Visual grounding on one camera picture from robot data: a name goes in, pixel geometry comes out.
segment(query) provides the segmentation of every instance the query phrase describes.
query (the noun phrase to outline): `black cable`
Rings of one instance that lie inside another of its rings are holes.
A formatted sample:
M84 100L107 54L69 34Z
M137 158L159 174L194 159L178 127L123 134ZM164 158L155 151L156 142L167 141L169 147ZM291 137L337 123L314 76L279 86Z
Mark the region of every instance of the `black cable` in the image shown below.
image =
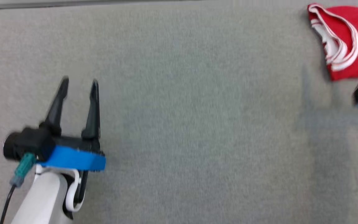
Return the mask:
M12 185L12 188L10 189L9 194L6 197L6 202L4 205L4 210L2 211L0 224L4 224L7 207L9 205L10 198L12 197L12 194L13 194L13 191L15 190L15 188L16 188L16 185Z

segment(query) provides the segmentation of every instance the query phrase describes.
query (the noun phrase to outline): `gray table surface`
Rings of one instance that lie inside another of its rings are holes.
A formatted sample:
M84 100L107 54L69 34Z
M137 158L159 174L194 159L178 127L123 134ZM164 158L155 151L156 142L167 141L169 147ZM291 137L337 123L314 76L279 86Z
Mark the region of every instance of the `gray table surface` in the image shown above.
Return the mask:
M68 75L63 132L80 134L98 79L108 160L75 223L358 223L357 80L328 81L307 3L0 10L0 215L4 139L44 119Z

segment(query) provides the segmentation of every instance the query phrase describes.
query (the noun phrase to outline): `robotic arm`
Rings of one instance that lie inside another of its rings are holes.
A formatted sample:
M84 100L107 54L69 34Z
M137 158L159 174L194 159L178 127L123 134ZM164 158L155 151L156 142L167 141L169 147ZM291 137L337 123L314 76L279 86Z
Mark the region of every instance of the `robotic arm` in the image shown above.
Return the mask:
M10 197L36 165L34 183L12 224L71 224L72 213L80 210L89 171L104 170L106 159L100 150L99 86L94 81L90 93L88 119L81 137L62 136L60 126L68 78L61 85L39 128L26 127L11 133L3 148L6 159L20 161L11 179L0 224L4 223Z

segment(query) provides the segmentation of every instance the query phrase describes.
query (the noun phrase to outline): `red cloth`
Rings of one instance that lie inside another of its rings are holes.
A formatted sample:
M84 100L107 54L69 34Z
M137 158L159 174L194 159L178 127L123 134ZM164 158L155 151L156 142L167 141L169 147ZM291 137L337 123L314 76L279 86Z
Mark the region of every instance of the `red cloth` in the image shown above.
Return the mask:
M307 6L312 28L320 34L333 81L358 78L358 7Z

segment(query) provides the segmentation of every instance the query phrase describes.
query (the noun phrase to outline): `blue gripper part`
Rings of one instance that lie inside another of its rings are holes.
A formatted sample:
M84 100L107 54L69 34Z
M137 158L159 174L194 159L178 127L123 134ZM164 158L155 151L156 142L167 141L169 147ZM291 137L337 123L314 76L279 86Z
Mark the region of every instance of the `blue gripper part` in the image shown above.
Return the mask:
M101 171L106 167L106 158L99 154L66 146L56 146L48 161L37 163L42 166L63 169Z

